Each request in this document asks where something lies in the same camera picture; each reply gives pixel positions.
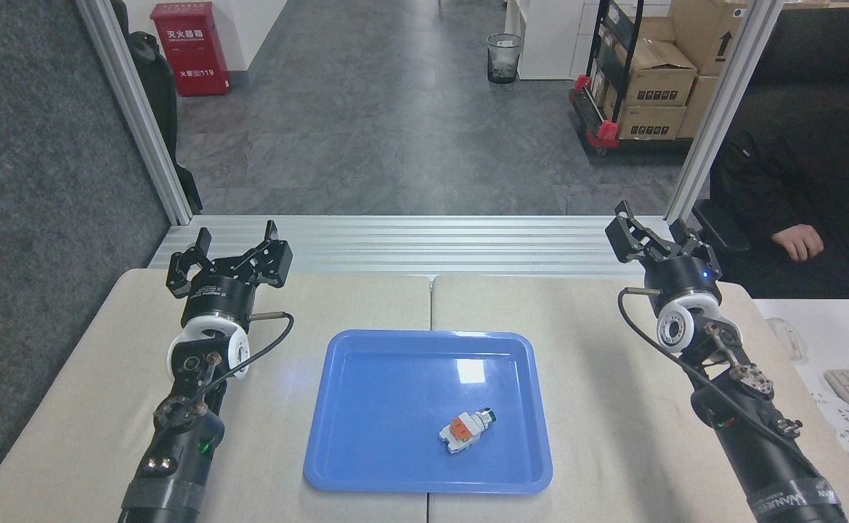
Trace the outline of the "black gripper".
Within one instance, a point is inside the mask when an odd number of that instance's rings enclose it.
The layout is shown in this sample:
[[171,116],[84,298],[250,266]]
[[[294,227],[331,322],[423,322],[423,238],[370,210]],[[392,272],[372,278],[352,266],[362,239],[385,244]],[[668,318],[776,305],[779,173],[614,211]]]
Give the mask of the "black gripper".
[[660,312],[672,300],[693,293],[709,294],[719,304],[722,294],[717,280],[723,272],[713,247],[683,219],[671,222],[669,230],[683,254],[690,256],[674,257],[673,242],[644,226],[631,211],[629,202],[620,200],[614,208],[613,221],[606,226],[606,237],[621,264],[637,261],[646,266],[646,287],[659,291],[657,297],[650,298],[654,312]]
[[[229,258],[229,277],[224,277],[209,274],[213,268],[208,258],[211,239],[208,228],[201,227],[190,247],[171,255],[166,270],[166,288],[175,298],[187,297],[181,325],[187,325],[196,317],[223,317],[236,325],[250,325],[256,287],[284,287],[293,259],[291,246],[279,238],[275,221],[267,221],[264,240],[243,254]],[[188,274],[192,266],[204,272],[199,272],[191,282]]]

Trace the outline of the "person's right hand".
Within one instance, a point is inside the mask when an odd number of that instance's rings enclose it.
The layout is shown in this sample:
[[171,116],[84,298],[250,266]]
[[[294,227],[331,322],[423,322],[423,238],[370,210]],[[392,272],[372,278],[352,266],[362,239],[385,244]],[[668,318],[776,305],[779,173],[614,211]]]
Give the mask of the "person's right hand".
[[771,235],[771,240],[794,262],[808,262],[824,251],[824,242],[812,225],[799,223]]

